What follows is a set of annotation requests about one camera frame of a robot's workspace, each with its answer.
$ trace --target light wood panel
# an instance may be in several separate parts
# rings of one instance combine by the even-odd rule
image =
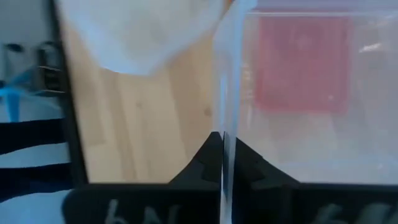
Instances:
[[[168,182],[211,131],[211,34],[150,77],[114,73],[62,21],[90,182]]]

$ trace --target gray floor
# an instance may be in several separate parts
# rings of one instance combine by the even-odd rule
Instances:
[[[32,64],[32,49],[49,36],[42,11],[42,0],[0,1],[0,44],[15,42],[27,49],[26,57],[11,55],[15,71]],[[21,120],[59,118],[60,111],[30,101],[21,103]],[[0,122],[6,122],[4,105],[0,103]],[[66,144],[37,146],[0,156],[2,167],[29,167],[68,162]],[[33,194],[0,203],[0,223],[63,223],[61,202],[67,191]]]

